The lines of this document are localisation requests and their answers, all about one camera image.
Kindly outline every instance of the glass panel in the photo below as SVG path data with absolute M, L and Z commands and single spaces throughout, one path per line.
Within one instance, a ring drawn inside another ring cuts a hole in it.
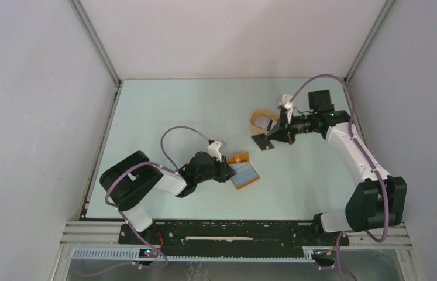
M 344 268 L 351 270 L 358 280 L 404 280 L 395 251 L 342 251 L 340 259 Z M 310 263 L 267 262 L 170 262 L 164 269 L 139 270 L 137 266 L 124 265 L 102 275 L 81 277 L 81 273 L 95 273 L 117 265 L 121 261 L 73 260 L 67 280 L 146 280 L 146 281 L 339 281 L 335 270 L 322 270 Z

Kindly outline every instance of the orange strap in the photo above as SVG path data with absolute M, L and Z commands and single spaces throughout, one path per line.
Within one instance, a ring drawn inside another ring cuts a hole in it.
M 267 134 L 268 133 L 267 130 L 258 128 L 254 125 L 256 118 L 260 115 L 268 116 L 273 121 L 278 121 L 279 115 L 276 113 L 273 113 L 271 111 L 268 111 L 266 109 L 258 109 L 257 111 L 253 112 L 253 116 L 251 116 L 251 120 L 250 120 L 250 124 L 249 124 L 251 126 L 251 129 L 253 129 L 253 131 L 256 131 L 256 132 Z

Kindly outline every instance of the wire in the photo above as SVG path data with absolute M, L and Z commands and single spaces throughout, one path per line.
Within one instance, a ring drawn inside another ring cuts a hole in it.
M 160 165 L 158 163 L 155 162 L 151 162 L 151 161 L 147 161 L 147 162 L 141 162 L 137 165 L 132 166 L 131 168 L 127 169 L 127 171 L 123 172 L 109 187 L 109 189 L 106 191 L 106 196 L 105 196 L 105 203 L 107 203 L 110 206 L 116 207 L 115 204 L 111 203 L 108 199 L 110 194 L 113 192 L 113 189 L 120 183 L 120 181 L 122 181 L 129 173 L 131 173 L 132 171 L 143 167 L 143 166 L 147 166 L 147 165 L 152 165 L 152 166 L 156 166 L 159 169 L 163 169 L 169 173 L 175 173 L 175 171 L 172 171 L 171 169 Z M 135 227 L 132 225 L 132 223 L 127 219 L 127 217 L 125 216 L 124 213 L 122 213 L 118 208 L 118 213 L 120 213 L 120 215 L 122 216 L 122 218 L 125 220 L 125 222 L 128 224 L 128 226 L 131 228 L 131 230 L 134 232 L 134 234 L 137 236 L 137 238 L 139 240 L 141 240 L 141 242 L 143 242 L 146 246 L 148 246 L 149 248 L 155 250 L 164 260 L 165 260 L 165 264 L 161 265 L 161 266 L 146 266 L 146 265 L 141 265 L 139 263 L 138 264 L 140 267 L 143 268 L 148 268 L 148 269 L 160 269 L 160 268 L 164 268 L 165 266 L 168 265 L 168 258 L 167 256 L 165 256 L 164 253 L 161 252 L 161 250 L 159 250 L 158 248 L 154 247 L 153 245 L 151 245 L 149 242 L 147 242 L 144 238 L 142 238 L 142 236 L 140 236 L 140 234 L 136 231 Z
M 160 237 L 160 250 L 163 248 L 163 235 L 161 234 L 161 232 L 158 232 L 157 234 L 155 234 L 154 236 L 159 236 Z
M 313 80 L 316 80 L 318 78 L 332 78 L 335 79 L 337 81 L 339 81 L 343 88 L 344 88 L 344 92 L 347 94 L 347 96 L 349 97 L 349 102 L 350 102 L 350 118 L 349 118 L 349 124 L 348 124 L 348 131 L 349 131 L 349 136 L 351 138 L 351 140 L 355 143 L 355 145 L 358 147 L 358 149 L 361 151 L 361 153 L 363 154 L 364 158 L 366 159 L 366 162 L 368 162 L 368 164 L 370 165 L 370 168 L 372 170 L 372 172 L 375 173 L 375 175 L 377 176 L 378 182 L 380 183 L 380 187 L 382 189 L 382 198 L 384 200 L 384 230 L 382 232 L 382 236 L 380 238 L 376 238 L 373 234 L 371 234 L 369 231 L 366 231 L 366 233 L 376 242 L 378 243 L 382 243 L 385 241 L 385 239 L 387 238 L 387 233 L 388 233 L 388 221 L 389 221 L 389 205 L 388 205 L 388 196 L 387 196 L 387 188 L 386 185 L 384 183 L 384 180 L 382 179 L 382 175 L 380 174 L 380 172 L 377 170 L 377 167 L 375 165 L 375 163 L 372 161 L 372 159 L 370 158 L 370 155 L 368 155 L 368 153 L 366 152 L 366 150 L 363 149 L 362 145 L 359 143 L 359 141 L 354 138 L 354 132 L 353 132 L 353 124 L 355 122 L 355 115 L 356 115 L 356 111 L 355 111 L 355 101 L 354 101 L 354 96 L 353 93 L 351 91 L 351 88 L 348 86 L 348 84 L 346 82 L 344 82 L 344 80 L 342 80 L 340 77 L 337 77 L 335 75 L 332 74 L 318 74 L 316 76 L 311 77 L 310 79 L 308 79 L 308 81 L 306 81 L 298 90 L 297 92 L 293 95 L 293 97 L 291 98 L 290 102 L 293 102 L 294 99 L 299 95 L 299 93 L 302 91 L 302 89 L 304 89 L 306 87 L 306 85 L 308 85 L 310 82 L 312 82 Z
M 187 129 L 187 130 L 191 130 L 191 131 L 197 133 L 197 134 L 198 134 L 199 136 L 201 136 L 202 138 L 206 139 L 208 142 L 210 142 L 211 139 L 210 139 L 209 137 L 205 136 L 205 135 L 204 135 L 203 133 L 201 133 L 200 131 L 198 131 L 198 130 L 196 130 L 196 129 L 194 129 L 194 128 L 191 128 L 191 127 L 189 127 L 189 126 L 175 126 L 175 127 L 172 127 L 172 128 L 170 128 L 170 129 L 166 130 L 166 132 L 163 133 L 163 136 L 161 136 L 161 139 L 160 139 L 160 147 L 161 147 L 161 151 L 163 152 L 163 154 L 165 155 L 165 157 L 168 159 L 168 161 L 170 161 L 170 163 L 175 167 L 175 171 L 178 171 L 177 164 L 175 164 L 175 162 L 170 158 L 170 156 L 169 156 L 169 155 L 167 154 L 167 152 L 165 151 L 165 148 L 163 148 L 163 139 L 165 138 L 165 136 L 166 136 L 169 132 L 171 132 L 171 131 L 173 131 L 173 130 L 175 130 L 175 129 Z
M 293 109 L 296 109 L 298 114 L 303 114 L 303 113 L 313 113 L 312 111 L 306 110 L 306 111 L 300 111 L 299 108 L 297 107 L 293 107 Z
M 344 232 L 339 233 L 339 235 L 337 236 L 337 239 L 335 240 L 335 264 L 334 266 L 319 266 L 317 262 L 315 262 L 315 266 L 318 267 L 319 270 L 327 270 L 327 269 L 334 269 L 337 268 L 339 270 L 339 276 L 342 279 L 342 281 L 345 281 L 346 279 L 344 278 L 344 274 L 343 272 L 346 272 L 347 274 L 349 274 L 354 281 L 358 281 L 356 276 L 347 268 L 344 268 L 343 266 L 340 265 L 340 259 L 339 259 L 339 250 L 340 250 L 340 239 L 341 237 L 344 235 Z

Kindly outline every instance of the light blue tabletop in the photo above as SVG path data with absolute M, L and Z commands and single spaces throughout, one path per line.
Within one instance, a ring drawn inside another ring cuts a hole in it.
M 355 189 L 336 150 L 317 133 L 297 135 L 293 145 L 275 142 L 261 151 L 251 136 L 249 120 L 257 109 L 278 112 L 277 98 L 293 95 L 306 79 L 125 80 L 102 155 L 87 218 L 120 218 L 104 203 L 100 175 L 137 150 L 151 161 L 171 167 L 160 150 L 165 130 L 191 126 L 226 143 L 227 156 L 249 151 L 260 180 L 235 189 L 213 180 L 177 198 L 152 190 L 142 201 L 153 218 L 223 220 L 310 220 L 314 214 L 343 208 Z M 313 81 L 294 101 L 308 110 L 310 91 L 329 89 L 336 110 L 349 111 L 342 86 L 335 80 Z M 179 167 L 207 142 L 185 129 L 170 132 L 167 153 Z

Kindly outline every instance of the gray wall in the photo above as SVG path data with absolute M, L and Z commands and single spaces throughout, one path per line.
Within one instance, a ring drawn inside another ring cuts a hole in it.
M 0 1 L 0 280 L 46 280 L 115 87 L 67 0 Z
M 437 280 L 437 1 L 398 1 L 352 83 L 370 149 L 408 183 L 405 222 Z

